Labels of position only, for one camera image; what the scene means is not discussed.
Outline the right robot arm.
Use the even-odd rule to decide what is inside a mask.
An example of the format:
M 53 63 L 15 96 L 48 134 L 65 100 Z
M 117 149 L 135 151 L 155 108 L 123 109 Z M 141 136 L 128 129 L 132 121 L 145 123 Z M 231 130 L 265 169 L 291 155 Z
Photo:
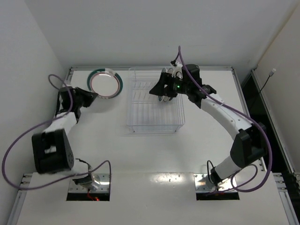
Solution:
M 207 175 L 209 185 L 217 186 L 267 154 L 265 127 L 255 126 L 244 115 L 229 109 L 213 87 L 202 83 L 197 65 L 184 67 L 177 63 L 170 69 L 162 69 L 158 82 L 149 93 L 158 96 L 160 101 L 175 98 L 178 94 L 186 95 L 190 102 L 212 116 L 233 139 L 230 155 Z

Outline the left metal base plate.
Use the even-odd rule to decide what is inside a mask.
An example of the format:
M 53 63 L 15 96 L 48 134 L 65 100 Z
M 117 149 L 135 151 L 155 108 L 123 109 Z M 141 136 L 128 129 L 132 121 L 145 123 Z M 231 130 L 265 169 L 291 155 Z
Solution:
M 69 193 L 90 193 L 108 194 L 110 191 L 110 175 L 109 174 L 92 174 L 81 178 L 72 179 L 69 182 Z

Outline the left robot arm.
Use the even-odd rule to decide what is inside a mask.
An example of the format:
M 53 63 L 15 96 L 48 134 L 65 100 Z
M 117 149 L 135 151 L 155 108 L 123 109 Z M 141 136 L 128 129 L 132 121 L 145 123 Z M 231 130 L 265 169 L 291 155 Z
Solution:
M 75 158 L 68 140 L 68 133 L 81 116 L 81 108 L 88 108 L 98 94 L 81 88 L 60 88 L 54 121 L 41 133 L 32 136 L 36 171 L 39 174 L 70 172 Z

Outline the metal base plate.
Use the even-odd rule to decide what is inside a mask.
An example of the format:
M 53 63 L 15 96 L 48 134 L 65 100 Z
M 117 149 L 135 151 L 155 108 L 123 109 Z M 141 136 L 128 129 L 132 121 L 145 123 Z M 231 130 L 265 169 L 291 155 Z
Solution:
M 92 174 L 81 178 L 72 179 L 69 182 L 69 193 L 90 193 L 108 194 L 110 191 L 110 175 L 109 174 Z
M 230 178 L 223 180 L 217 186 L 215 186 L 209 181 L 206 173 L 194 173 L 194 182 L 196 193 L 200 194 L 215 192 L 237 192 L 235 189 L 233 189 Z

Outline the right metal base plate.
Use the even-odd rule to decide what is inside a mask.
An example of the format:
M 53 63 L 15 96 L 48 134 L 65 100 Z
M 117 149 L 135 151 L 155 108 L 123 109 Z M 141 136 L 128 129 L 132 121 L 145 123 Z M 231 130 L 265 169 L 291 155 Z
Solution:
M 230 178 L 223 180 L 217 186 L 215 186 L 209 181 L 206 173 L 194 173 L 194 182 L 196 193 L 200 194 L 215 192 L 237 192 L 235 189 L 233 189 Z

